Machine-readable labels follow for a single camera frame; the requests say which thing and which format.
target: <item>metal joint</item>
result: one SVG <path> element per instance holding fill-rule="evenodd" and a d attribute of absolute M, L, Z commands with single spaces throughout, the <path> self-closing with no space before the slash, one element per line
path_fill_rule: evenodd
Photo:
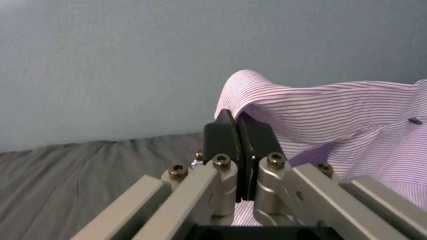
<path fill-rule="evenodd" d="M 184 165 L 176 164 L 171 167 L 168 172 L 170 179 L 180 182 L 189 174 L 189 169 Z"/>
<path fill-rule="evenodd" d="M 227 170 L 230 168 L 231 163 L 232 163 L 232 160 L 230 159 L 230 156 L 228 156 L 227 154 L 219 153 L 213 156 L 213 166 L 216 169 Z"/>
<path fill-rule="evenodd" d="M 271 152 L 267 156 L 268 166 L 274 169 L 282 169 L 285 166 L 286 160 L 286 157 L 279 152 Z"/>

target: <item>shirt fabric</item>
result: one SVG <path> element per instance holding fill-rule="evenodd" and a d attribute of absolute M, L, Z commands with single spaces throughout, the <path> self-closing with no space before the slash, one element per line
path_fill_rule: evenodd
<path fill-rule="evenodd" d="M 225 83 L 215 117 L 229 109 L 268 123 L 292 165 L 327 161 L 342 179 L 369 175 L 427 210 L 427 79 L 288 87 L 241 70 Z M 251 202 L 233 225 L 257 225 Z"/>

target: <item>striped shirt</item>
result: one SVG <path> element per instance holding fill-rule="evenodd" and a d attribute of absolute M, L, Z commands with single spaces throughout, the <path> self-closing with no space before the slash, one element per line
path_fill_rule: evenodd
<path fill-rule="evenodd" d="M 251 70 L 225 83 L 215 117 L 229 109 L 269 123 L 291 164 L 327 161 L 342 179 L 373 176 L 427 210 L 427 79 L 288 87 Z M 250 202 L 234 225 L 256 225 Z"/>

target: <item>bolt head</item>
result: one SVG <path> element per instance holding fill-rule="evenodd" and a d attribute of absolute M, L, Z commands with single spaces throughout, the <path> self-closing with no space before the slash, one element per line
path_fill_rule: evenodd
<path fill-rule="evenodd" d="M 217 169 L 227 170 L 231 164 L 232 160 L 227 154 L 219 153 L 213 156 L 213 166 Z"/>
<path fill-rule="evenodd" d="M 317 165 L 317 169 L 319 169 L 328 178 L 332 178 L 332 175 L 334 174 L 334 168 L 327 162 L 319 163 Z"/>
<path fill-rule="evenodd" d="M 189 174 L 188 167 L 181 164 L 176 164 L 169 169 L 170 179 L 176 180 L 179 182 L 185 179 L 188 174 Z"/>
<path fill-rule="evenodd" d="M 198 162 L 203 161 L 203 150 L 199 149 L 196 153 L 195 153 L 195 159 Z"/>
<path fill-rule="evenodd" d="M 279 152 L 271 152 L 267 155 L 268 166 L 274 169 L 282 169 L 285 166 L 286 161 L 287 159 L 285 155 Z"/>

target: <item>metal bar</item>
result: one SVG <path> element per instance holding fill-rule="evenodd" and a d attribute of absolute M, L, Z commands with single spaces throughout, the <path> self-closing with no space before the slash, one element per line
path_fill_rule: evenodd
<path fill-rule="evenodd" d="M 168 184 L 145 175 L 72 239 L 130 239 L 170 194 Z"/>
<path fill-rule="evenodd" d="M 220 204 L 220 193 L 218 171 L 196 166 L 133 239 L 184 239 L 193 224 L 209 224 Z"/>
<path fill-rule="evenodd" d="M 344 239 L 406 239 L 311 164 L 286 172 L 275 191 L 304 225 L 333 227 Z"/>
<path fill-rule="evenodd" d="M 361 176 L 340 185 L 408 238 L 427 239 L 427 212 L 373 177 Z"/>

